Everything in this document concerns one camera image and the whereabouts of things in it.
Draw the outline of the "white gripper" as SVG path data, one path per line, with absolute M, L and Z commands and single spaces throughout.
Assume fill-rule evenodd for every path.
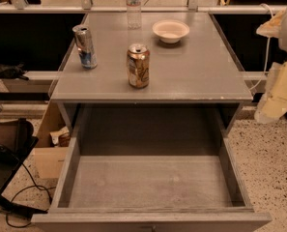
M 278 46 L 287 52 L 287 8 L 261 24 L 256 34 L 267 38 L 278 38 Z M 287 112 L 287 61 L 273 63 L 269 70 L 265 93 L 254 114 L 260 124 L 278 121 Z

